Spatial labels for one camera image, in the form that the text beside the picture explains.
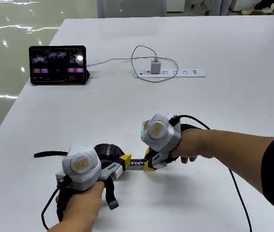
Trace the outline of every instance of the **forearm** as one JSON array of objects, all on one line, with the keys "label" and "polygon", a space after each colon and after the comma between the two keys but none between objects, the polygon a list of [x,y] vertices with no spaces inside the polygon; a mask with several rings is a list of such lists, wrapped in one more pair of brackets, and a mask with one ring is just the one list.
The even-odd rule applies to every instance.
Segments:
[{"label": "forearm", "polygon": [[74,194],[69,200],[63,221],[50,232],[91,232],[98,215],[105,185],[98,181],[85,192]]},{"label": "forearm", "polygon": [[261,163],[264,152],[274,137],[260,137],[229,131],[204,130],[203,150],[262,191]]},{"label": "forearm", "polygon": [[95,219],[64,219],[48,230],[49,232],[91,232]]}]

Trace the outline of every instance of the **wrist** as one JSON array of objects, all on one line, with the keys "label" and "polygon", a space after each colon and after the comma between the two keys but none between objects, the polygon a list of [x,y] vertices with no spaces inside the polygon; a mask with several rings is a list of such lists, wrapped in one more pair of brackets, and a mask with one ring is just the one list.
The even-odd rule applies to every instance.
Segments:
[{"label": "wrist", "polygon": [[211,136],[213,130],[191,129],[182,133],[184,140],[191,147],[191,154],[208,157],[211,154]]}]

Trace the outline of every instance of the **black strap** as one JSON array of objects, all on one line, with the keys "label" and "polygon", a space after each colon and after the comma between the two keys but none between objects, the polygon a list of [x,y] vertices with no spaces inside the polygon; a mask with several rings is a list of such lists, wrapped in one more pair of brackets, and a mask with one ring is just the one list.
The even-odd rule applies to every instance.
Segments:
[{"label": "black strap", "polygon": [[115,209],[119,206],[119,203],[114,196],[114,184],[111,177],[108,177],[107,180],[103,181],[106,187],[106,201],[108,203],[109,208]]},{"label": "black strap", "polygon": [[58,215],[59,221],[63,221],[64,212],[66,210],[66,206],[75,193],[78,193],[78,190],[71,189],[71,188],[63,188],[60,190],[58,203],[57,203],[57,209],[56,213]]},{"label": "black strap", "polygon": [[192,126],[190,124],[181,124],[180,126],[181,126],[181,132],[184,132],[189,129],[200,129],[200,128]]},{"label": "black strap", "polygon": [[48,157],[48,156],[67,156],[65,151],[42,151],[34,154],[34,158]]}]

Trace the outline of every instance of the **power outlet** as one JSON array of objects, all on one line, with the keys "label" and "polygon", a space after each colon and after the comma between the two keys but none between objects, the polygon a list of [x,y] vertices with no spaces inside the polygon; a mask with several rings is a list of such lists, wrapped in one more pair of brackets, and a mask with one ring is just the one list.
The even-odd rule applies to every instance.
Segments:
[{"label": "power outlet", "polygon": [[[143,78],[170,78],[177,72],[176,69],[163,69],[160,74],[151,74],[150,70],[136,70],[138,75]],[[206,77],[202,69],[179,69],[175,77]]]}]

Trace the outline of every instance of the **hand strap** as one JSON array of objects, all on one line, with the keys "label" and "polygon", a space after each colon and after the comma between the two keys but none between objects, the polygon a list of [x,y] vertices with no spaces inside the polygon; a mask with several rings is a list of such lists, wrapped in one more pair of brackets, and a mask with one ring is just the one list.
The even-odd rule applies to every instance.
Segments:
[{"label": "hand strap", "polygon": [[103,180],[106,187],[106,201],[108,203],[109,208],[115,209],[119,206],[119,203],[114,196],[114,184],[111,177],[108,177],[106,180]]}]

